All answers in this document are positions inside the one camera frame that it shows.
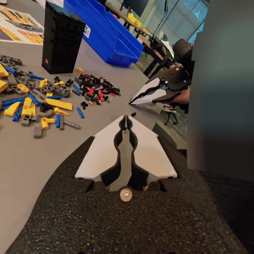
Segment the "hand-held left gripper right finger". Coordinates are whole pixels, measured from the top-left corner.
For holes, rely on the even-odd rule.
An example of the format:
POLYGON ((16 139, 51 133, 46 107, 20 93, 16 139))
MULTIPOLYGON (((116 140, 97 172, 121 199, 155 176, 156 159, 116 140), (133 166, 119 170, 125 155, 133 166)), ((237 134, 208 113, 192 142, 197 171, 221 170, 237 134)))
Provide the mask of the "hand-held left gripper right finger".
POLYGON ((129 140, 132 145, 131 178, 141 187, 151 182, 177 178, 177 172, 160 143, 161 138, 130 115, 126 116, 129 140))

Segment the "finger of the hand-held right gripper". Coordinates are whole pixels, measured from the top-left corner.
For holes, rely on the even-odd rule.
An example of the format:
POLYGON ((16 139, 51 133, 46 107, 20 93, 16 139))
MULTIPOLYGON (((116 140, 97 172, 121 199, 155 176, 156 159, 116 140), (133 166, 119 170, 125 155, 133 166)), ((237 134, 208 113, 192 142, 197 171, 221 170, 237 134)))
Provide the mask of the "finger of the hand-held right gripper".
POLYGON ((148 81, 147 84, 144 84, 143 87, 141 87, 141 89, 135 94, 135 96, 130 100, 130 102, 147 95, 149 92, 156 91, 157 89, 159 89, 159 87, 160 78, 155 78, 152 81, 148 81))
POLYGON ((137 98, 131 102, 131 105, 143 105, 143 104, 154 104, 153 100, 157 100, 160 97, 166 96, 166 90, 158 89, 152 94, 147 94, 141 98, 137 98))

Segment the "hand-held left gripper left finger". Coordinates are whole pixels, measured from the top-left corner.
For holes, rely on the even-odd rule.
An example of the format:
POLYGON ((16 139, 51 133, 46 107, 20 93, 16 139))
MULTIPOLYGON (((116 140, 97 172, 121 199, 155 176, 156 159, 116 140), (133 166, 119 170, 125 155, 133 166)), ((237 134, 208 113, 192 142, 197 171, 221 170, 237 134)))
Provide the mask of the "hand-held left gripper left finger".
POLYGON ((111 185, 121 173, 119 145, 125 128, 126 115, 122 115, 92 137, 92 143, 76 174, 76 179, 103 182, 111 185))

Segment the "person's right hand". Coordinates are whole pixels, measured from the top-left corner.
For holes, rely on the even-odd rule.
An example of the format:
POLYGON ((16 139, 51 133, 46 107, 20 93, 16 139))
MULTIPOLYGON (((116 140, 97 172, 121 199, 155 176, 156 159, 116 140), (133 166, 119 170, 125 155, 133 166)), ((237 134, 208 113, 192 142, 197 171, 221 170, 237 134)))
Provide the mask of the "person's right hand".
POLYGON ((172 103, 189 104, 190 90, 191 90, 191 87, 189 87, 187 90, 183 90, 180 95, 174 97, 172 100, 159 101, 158 103, 168 104, 168 105, 172 103))

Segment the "wooden desk with black legs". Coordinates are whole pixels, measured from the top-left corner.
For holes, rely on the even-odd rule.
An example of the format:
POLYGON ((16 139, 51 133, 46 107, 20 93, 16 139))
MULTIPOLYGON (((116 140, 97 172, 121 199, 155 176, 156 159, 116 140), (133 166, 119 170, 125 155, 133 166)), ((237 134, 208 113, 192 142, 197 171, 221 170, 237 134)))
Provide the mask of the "wooden desk with black legs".
POLYGON ((141 39, 142 45, 144 46, 144 55, 150 55, 153 58, 152 62, 144 71, 145 76, 152 77, 152 75, 157 73, 160 69, 168 68, 175 63, 175 59, 170 58, 168 54, 163 58, 156 50, 150 48, 151 37, 149 37, 150 40, 142 35, 139 35, 138 38, 141 39))

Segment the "grey cylinder pin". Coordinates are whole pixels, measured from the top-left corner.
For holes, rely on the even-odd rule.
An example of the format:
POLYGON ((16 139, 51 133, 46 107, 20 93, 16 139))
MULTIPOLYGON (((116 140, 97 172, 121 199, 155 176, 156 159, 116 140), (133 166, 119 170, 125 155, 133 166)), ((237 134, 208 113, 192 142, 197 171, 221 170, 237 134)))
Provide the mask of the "grey cylinder pin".
POLYGON ((73 123, 73 122, 71 122, 71 121, 64 120, 63 123, 64 123, 65 125, 69 126, 69 127, 74 128, 74 129, 78 129, 78 130, 80 129, 80 125, 75 124, 75 123, 73 123))

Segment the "pile of black red pins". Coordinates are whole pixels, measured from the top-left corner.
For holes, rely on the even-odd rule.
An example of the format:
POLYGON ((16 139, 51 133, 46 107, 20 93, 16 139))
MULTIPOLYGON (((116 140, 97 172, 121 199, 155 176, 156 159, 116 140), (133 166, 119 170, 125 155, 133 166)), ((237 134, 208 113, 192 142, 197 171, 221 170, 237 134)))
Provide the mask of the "pile of black red pins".
POLYGON ((82 96, 88 105, 101 105, 110 103, 112 97, 121 96, 120 89, 103 77, 80 74, 75 77, 72 92, 82 96))

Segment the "blue plastic bin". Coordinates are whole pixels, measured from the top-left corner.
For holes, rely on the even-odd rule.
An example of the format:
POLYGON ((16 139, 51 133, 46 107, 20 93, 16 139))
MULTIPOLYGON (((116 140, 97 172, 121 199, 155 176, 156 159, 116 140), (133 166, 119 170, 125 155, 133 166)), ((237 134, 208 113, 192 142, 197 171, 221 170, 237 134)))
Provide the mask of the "blue plastic bin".
POLYGON ((63 7, 86 24, 83 39, 106 62, 124 66, 136 63, 143 45, 95 0, 64 0, 63 7))

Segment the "yellow box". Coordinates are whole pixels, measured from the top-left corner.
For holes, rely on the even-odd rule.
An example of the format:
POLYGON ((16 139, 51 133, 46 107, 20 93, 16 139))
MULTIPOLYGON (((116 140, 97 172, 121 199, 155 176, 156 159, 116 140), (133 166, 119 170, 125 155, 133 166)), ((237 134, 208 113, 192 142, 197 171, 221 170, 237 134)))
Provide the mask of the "yellow box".
POLYGON ((128 14, 128 19, 138 27, 143 28, 143 24, 138 19, 136 19, 132 13, 128 14))

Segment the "long wooden desk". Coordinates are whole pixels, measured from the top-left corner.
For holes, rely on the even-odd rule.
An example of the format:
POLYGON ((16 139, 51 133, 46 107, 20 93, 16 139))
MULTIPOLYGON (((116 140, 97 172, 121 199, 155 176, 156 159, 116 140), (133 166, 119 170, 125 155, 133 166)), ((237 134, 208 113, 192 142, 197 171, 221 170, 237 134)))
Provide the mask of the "long wooden desk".
POLYGON ((105 6, 107 9, 109 9, 110 11, 113 12, 113 14, 124 20, 124 27, 129 31, 130 27, 134 28, 134 31, 136 32, 136 38, 139 37, 139 35, 142 36, 148 36, 149 32, 148 30, 146 30, 144 27, 140 28, 137 25, 135 25, 134 23, 132 23, 129 19, 128 19, 128 15, 124 14, 122 11, 120 11, 120 9, 116 9, 112 4, 110 4, 109 2, 105 3, 105 6))

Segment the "black monitor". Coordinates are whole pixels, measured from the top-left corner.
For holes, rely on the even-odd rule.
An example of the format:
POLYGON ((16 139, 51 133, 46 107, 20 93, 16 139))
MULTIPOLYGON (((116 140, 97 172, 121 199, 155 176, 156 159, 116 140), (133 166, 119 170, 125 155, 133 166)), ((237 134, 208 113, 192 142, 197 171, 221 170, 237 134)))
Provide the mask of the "black monitor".
POLYGON ((139 17, 141 17, 149 0, 123 0, 123 4, 127 9, 133 10, 139 17))

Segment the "pile of yellow grey pieces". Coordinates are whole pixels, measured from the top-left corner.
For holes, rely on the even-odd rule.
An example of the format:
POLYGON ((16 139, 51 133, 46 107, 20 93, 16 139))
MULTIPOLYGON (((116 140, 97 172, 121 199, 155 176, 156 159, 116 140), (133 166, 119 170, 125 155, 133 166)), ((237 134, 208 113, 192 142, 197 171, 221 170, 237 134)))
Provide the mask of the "pile of yellow grey pieces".
POLYGON ((43 129, 47 129, 49 123, 56 123, 56 127, 63 130, 63 116, 69 114, 60 110, 64 108, 60 100, 70 96, 70 87, 57 76, 52 83, 17 66, 22 66, 20 59, 1 55, 1 92, 8 95, 1 97, 1 111, 13 117, 14 122, 22 116, 23 126, 41 118, 43 129))

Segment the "black perforated box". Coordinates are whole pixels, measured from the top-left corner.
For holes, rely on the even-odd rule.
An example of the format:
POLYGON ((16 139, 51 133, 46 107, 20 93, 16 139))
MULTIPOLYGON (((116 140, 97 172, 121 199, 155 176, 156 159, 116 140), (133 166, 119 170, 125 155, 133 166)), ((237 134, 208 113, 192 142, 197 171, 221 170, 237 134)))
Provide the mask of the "black perforated box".
POLYGON ((49 74, 73 73, 85 25, 78 15, 46 1, 42 67, 49 74))

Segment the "yellow printed instruction sheet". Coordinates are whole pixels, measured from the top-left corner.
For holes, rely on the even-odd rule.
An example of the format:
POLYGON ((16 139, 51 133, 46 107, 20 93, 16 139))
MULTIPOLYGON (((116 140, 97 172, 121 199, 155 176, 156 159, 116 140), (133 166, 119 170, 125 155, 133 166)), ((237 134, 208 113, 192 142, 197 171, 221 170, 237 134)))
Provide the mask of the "yellow printed instruction sheet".
POLYGON ((44 28, 30 14, 0 7, 0 41, 43 45, 44 28))

